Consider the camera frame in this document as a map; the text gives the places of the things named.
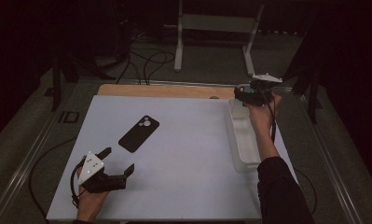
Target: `white table surface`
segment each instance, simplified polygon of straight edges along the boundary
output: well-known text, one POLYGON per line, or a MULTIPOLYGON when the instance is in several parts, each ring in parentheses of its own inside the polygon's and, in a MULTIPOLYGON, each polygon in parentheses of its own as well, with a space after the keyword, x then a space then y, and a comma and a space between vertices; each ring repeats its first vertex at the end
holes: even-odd
MULTIPOLYGON (((83 155, 113 152, 105 173, 122 175, 135 163, 124 190, 110 192, 98 218, 113 220, 245 220, 260 218, 257 172, 235 170, 225 113, 227 100, 95 96, 48 211, 48 219, 76 217, 70 175, 83 155), (117 142, 142 116, 160 125, 135 152, 117 142)), ((294 175, 279 129, 275 145, 294 175)))

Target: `metal frame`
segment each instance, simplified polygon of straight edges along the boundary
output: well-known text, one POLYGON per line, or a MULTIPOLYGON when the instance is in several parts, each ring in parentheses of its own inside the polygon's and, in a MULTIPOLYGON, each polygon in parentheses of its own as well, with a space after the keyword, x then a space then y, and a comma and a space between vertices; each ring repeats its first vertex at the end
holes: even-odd
POLYGON ((209 31, 227 31, 250 34, 249 42, 243 46, 243 56, 246 63, 247 74, 252 76, 255 73, 250 50, 255 41, 255 34, 259 21, 261 19, 264 5, 260 5, 254 18, 241 17, 222 17, 207 16, 183 13, 183 0, 179 0, 179 16, 177 25, 177 48, 174 59, 174 71, 182 70, 183 60, 183 30, 209 30, 209 31))
MULTIPOLYGON (((154 83, 156 85, 168 85, 170 82, 156 82, 154 83)), ((173 83, 174 85, 184 86, 184 85, 195 85, 196 83, 182 83, 177 82, 173 83)), ((218 85, 218 84, 199 84, 200 86, 223 86, 223 87, 230 87, 230 85, 218 85)), ((36 157, 38 156, 39 152, 41 152, 43 146, 45 145, 48 135, 50 133, 51 127, 55 120, 60 115, 60 112, 67 101, 67 99, 70 97, 70 95, 73 92, 74 87, 69 88, 69 90, 65 91, 65 97, 64 101, 62 101, 61 104, 59 104, 59 109, 56 112, 53 112, 51 116, 49 117, 47 123, 44 125, 44 128, 42 129, 41 133, 36 137, 34 144, 31 146, 29 153, 24 158, 23 162, 18 167, 17 171, 12 176, 9 185, 4 190, 4 193, 2 194, 2 197, 0 199, 0 223, 3 220, 4 216, 6 215, 6 212, 9 209, 9 206, 14 202, 16 197, 18 196, 19 191, 21 190, 21 187, 26 180, 31 168, 33 161, 36 160, 36 157)), ((275 87, 274 88, 276 92, 280 93, 291 93, 292 88, 288 87, 275 87)), ((313 131, 314 138, 317 140, 317 143, 319 145, 319 154, 322 158, 325 170, 333 184, 333 187, 335 189, 335 192, 338 196, 338 200, 340 204, 342 205, 343 211, 345 213, 346 218, 348 219, 349 223, 356 224, 356 223, 364 223, 361 219, 360 214, 357 211, 357 208, 355 207, 355 204, 351 198, 351 195, 349 194, 349 191, 342 180, 338 169, 332 160, 331 154, 329 152, 329 149, 324 143, 324 140, 320 134, 320 130, 316 124, 313 124, 310 120, 310 116, 308 114, 308 102, 304 95, 299 96, 297 99, 298 105, 303 112, 304 118, 307 120, 307 123, 310 125, 310 128, 313 131)))

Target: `metal stand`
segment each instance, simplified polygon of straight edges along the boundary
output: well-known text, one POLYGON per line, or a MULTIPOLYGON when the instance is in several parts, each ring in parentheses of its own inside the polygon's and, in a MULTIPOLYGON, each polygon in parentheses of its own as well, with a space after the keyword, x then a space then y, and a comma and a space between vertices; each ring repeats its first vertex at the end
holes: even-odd
POLYGON ((195 15, 183 13, 183 0, 179 0, 179 16, 177 25, 177 49, 174 60, 174 71, 180 72, 183 59, 183 30, 208 30, 208 31, 226 31, 250 34, 249 42, 243 46, 244 61, 246 63, 247 74, 252 76, 255 73, 250 49, 252 48, 257 32, 258 24, 261 19, 264 5, 260 5, 255 18, 242 17, 222 17, 195 15))
POLYGON ((58 105, 61 102, 61 71, 68 81, 77 82, 78 73, 75 69, 75 64, 83 69, 90 71, 96 77, 99 77, 103 80, 115 80, 115 77, 110 77, 107 74, 101 72, 93 64, 89 64, 81 61, 75 55, 66 52, 62 53, 57 50, 54 51, 53 55, 53 66, 52 66, 52 75, 53 75, 53 103, 52 111, 55 111, 58 105))

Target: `phone case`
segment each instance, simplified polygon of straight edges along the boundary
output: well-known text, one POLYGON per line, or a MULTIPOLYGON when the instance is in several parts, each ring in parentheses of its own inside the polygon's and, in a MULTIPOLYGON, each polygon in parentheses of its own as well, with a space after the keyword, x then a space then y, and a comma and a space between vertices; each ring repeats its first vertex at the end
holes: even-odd
POLYGON ((145 115, 143 116, 121 139, 118 143, 129 152, 135 152, 139 146, 153 133, 159 122, 145 115))

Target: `black sleeve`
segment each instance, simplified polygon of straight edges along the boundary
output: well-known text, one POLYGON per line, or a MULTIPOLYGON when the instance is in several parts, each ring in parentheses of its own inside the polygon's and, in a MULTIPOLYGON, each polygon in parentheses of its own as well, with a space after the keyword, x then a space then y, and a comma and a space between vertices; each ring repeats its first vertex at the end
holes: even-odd
POLYGON ((263 160, 257 171, 258 196, 264 224, 314 223, 301 188, 282 158, 263 160))
POLYGON ((74 220, 73 224, 93 224, 92 222, 86 222, 86 221, 80 221, 80 220, 74 220))

